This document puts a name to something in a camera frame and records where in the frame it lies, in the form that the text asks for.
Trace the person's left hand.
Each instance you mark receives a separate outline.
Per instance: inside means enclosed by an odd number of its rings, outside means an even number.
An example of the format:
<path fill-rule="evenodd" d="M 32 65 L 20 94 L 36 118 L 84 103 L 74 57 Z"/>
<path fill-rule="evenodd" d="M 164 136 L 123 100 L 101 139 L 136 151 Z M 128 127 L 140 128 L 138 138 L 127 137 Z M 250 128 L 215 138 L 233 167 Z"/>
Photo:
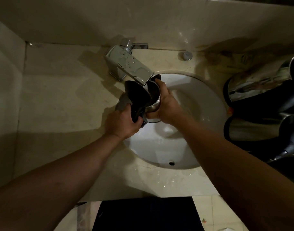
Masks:
<path fill-rule="evenodd" d="M 135 133 L 128 133 L 128 104 L 123 110 L 116 110 L 107 116 L 104 134 L 117 137 L 120 141 L 128 139 Z"/>

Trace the person's right hand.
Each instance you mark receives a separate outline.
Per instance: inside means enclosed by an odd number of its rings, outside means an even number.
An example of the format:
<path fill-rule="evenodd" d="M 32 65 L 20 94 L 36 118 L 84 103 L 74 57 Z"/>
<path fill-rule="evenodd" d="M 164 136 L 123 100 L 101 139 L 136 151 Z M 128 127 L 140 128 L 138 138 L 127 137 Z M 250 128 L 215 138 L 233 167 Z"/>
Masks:
<path fill-rule="evenodd" d="M 146 114 L 148 119 L 160 119 L 166 124 L 178 127 L 182 119 L 186 117 L 186 112 L 168 90 L 168 96 L 160 98 L 160 107 L 155 112 Z"/>

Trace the steel kettle with black lid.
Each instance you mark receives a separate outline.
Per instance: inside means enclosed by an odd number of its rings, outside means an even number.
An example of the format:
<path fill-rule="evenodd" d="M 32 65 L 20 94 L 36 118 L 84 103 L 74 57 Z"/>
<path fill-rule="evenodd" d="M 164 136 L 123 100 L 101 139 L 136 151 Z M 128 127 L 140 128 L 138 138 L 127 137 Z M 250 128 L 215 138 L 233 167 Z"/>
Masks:
<path fill-rule="evenodd" d="M 147 123 L 158 123 L 160 119 L 148 119 L 147 113 L 156 112 L 160 107 L 161 92 L 156 79 L 161 80 L 161 75 L 153 76 L 145 86 L 136 81 L 125 82 L 125 92 L 119 98 L 115 110 L 123 110 L 129 103 L 131 105 L 131 118 L 134 123 L 138 118 L 143 119 L 141 127 Z"/>

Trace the person's right forearm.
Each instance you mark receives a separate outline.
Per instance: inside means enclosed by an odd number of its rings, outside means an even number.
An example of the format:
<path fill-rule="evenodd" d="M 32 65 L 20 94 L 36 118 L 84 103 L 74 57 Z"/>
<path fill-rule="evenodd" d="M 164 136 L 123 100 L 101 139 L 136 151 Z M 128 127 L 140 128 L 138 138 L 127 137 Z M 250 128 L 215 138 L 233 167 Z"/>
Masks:
<path fill-rule="evenodd" d="M 199 154 L 204 172 L 249 231 L 294 231 L 294 183 L 223 138 Z"/>

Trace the person's left forearm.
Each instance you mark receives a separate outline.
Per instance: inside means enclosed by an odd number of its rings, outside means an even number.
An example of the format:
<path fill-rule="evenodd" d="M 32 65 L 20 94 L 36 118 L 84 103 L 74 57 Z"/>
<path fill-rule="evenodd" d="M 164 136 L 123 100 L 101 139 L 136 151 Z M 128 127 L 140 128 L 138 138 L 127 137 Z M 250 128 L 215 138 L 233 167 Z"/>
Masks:
<path fill-rule="evenodd" d="M 107 132 L 0 188 L 0 231 L 53 231 L 100 175 L 125 134 Z"/>

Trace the chrome sink faucet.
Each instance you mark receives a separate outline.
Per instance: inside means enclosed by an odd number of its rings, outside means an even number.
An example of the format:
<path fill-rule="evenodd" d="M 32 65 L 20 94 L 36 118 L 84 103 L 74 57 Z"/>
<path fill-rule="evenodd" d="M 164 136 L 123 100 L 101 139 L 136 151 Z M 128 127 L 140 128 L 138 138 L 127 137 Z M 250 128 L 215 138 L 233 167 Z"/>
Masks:
<path fill-rule="evenodd" d="M 133 49 L 148 49 L 148 43 L 133 43 L 129 38 L 123 38 L 118 45 L 110 47 L 104 54 L 109 74 L 118 81 L 123 81 L 126 75 L 142 86 L 153 77 L 154 72 L 138 59 L 133 57 Z"/>

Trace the white round sink basin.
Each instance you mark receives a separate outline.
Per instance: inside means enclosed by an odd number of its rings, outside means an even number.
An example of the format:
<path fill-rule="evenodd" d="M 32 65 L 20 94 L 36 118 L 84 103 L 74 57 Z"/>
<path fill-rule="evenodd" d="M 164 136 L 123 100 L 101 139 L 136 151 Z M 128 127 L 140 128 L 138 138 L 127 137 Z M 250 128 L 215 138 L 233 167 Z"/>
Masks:
<path fill-rule="evenodd" d="M 124 141 L 135 156 L 162 168 L 190 169 L 199 167 L 199 154 L 205 147 L 200 142 L 212 144 L 214 137 L 223 137 L 227 111 L 223 99 L 204 81 L 183 75 L 161 74 L 162 81 L 183 109 L 183 114 L 169 115 L 148 122 L 136 134 Z"/>

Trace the person's dark trousers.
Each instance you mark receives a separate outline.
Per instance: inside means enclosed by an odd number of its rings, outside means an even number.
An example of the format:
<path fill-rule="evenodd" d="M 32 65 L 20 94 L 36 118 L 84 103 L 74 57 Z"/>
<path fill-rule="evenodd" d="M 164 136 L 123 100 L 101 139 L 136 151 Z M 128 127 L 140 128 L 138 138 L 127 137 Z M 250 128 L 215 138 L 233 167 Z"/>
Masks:
<path fill-rule="evenodd" d="M 205 231 L 192 197 L 103 201 L 92 231 Z"/>

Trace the shiny steel electric kettle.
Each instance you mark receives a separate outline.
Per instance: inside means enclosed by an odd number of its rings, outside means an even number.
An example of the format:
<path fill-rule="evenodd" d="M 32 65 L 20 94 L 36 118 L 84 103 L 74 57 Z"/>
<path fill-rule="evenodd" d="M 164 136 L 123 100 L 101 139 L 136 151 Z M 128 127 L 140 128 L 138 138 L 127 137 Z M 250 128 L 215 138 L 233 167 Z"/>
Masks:
<path fill-rule="evenodd" d="M 265 163 L 294 157 L 293 114 L 278 113 L 246 119 L 231 116 L 223 133 L 226 140 Z"/>
<path fill-rule="evenodd" d="M 294 107 L 294 54 L 235 74 L 223 87 L 229 107 L 244 114 L 280 113 Z"/>

